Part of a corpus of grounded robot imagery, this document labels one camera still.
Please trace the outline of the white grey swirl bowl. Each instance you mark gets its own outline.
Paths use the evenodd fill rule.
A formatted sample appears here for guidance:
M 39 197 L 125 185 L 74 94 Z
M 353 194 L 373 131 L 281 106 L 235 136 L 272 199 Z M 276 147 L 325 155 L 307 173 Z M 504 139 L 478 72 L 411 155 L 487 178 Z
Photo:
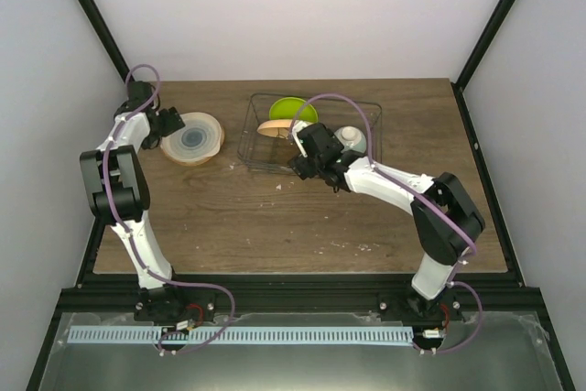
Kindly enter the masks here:
M 161 141 L 170 160 L 183 166 L 199 166 L 215 157 L 224 141 L 224 130 L 210 114 L 192 112 L 181 115 L 184 126 Z

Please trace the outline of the pale green bowl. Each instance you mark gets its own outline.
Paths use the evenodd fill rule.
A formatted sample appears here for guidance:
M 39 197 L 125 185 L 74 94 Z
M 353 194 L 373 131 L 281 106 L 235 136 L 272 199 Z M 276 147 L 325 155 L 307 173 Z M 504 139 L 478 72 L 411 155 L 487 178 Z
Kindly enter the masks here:
M 343 151 L 356 151 L 365 153 L 367 150 L 367 139 L 364 133 L 355 126 L 343 126 L 334 132 L 337 139 L 343 145 Z

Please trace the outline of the orange bowl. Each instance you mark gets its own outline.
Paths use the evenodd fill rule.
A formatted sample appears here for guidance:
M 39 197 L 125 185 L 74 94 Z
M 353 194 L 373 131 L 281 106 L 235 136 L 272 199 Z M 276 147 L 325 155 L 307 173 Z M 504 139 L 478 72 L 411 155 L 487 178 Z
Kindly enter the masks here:
M 291 127 L 291 119 L 268 120 L 260 124 L 256 132 L 261 136 L 267 136 L 277 139 L 287 139 Z

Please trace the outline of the lime green plate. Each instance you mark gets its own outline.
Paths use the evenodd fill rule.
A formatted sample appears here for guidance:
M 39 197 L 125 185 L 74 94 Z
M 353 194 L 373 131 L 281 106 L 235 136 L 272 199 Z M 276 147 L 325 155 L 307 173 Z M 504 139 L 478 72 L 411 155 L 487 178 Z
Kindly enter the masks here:
M 300 97 L 283 97 L 275 101 L 269 109 L 270 120 L 291 120 L 302 108 L 298 120 L 306 121 L 309 123 L 317 123 L 319 116 L 317 110 L 311 105 L 306 103 L 305 99 Z

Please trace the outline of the black wire dish rack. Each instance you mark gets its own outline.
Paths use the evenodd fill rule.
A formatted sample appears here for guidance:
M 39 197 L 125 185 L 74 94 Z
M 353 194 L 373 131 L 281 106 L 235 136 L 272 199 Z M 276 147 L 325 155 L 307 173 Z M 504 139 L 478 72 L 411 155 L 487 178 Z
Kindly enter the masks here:
M 292 170 L 288 161 L 298 149 L 285 134 L 276 137 L 264 136 L 258 127 L 272 119 L 270 108 L 285 93 L 256 92 L 251 95 L 245 114 L 244 126 L 238 146 L 238 156 L 252 170 L 290 174 Z M 358 101 L 360 108 L 342 100 L 323 98 L 311 105 L 317 112 L 317 121 L 325 124 L 331 131 L 351 125 L 361 131 L 365 130 L 367 120 L 373 140 L 373 156 L 382 159 L 383 110 L 380 104 Z

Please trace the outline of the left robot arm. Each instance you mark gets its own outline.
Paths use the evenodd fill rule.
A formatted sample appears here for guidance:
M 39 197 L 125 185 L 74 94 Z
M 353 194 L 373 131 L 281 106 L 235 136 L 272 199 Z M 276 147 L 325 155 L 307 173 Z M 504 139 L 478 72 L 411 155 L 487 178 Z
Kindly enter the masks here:
M 114 126 L 94 150 L 80 155 L 88 203 L 94 217 L 109 225 L 128 253 L 144 290 L 162 289 L 173 276 L 149 220 L 150 191 L 138 152 L 185 127 L 176 108 L 162 109 L 155 85 L 131 81 Z

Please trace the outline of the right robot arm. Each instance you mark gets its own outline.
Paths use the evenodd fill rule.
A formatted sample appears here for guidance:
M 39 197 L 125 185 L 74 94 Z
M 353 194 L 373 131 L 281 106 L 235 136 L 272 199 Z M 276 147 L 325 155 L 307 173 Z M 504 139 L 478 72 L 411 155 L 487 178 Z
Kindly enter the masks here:
M 459 179 L 437 178 L 390 168 L 365 153 L 346 150 L 322 123 L 296 122 L 290 135 L 299 154 L 289 161 L 301 179 L 322 179 L 334 191 L 371 196 L 411 215 L 424 255 L 411 280 L 409 314 L 428 320 L 440 308 L 439 296 L 457 265 L 476 253 L 485 220 Z

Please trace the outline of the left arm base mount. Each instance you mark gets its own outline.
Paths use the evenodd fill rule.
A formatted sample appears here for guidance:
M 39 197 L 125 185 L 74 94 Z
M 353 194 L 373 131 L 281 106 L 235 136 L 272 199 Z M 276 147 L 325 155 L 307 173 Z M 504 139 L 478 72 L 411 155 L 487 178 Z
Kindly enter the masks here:
M 185 320 L 201 324 L 213 317 L 216 295 L 174 286 L 141 289 L 134 318 L 156 325 L 172 325 Z

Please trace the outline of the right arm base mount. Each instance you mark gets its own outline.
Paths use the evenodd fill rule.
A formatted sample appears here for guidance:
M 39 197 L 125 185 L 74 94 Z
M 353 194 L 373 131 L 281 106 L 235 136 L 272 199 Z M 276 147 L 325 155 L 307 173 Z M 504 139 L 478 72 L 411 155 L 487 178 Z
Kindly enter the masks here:
M 453 308 L 456 300 L 444 289 L 435 299 L 424 299 L 412 288 L 386 290 L 377 296 L 379 312 L 386 320 L 401 321 L 406 325 L 440 324 L 462 320 L 459 310 Z

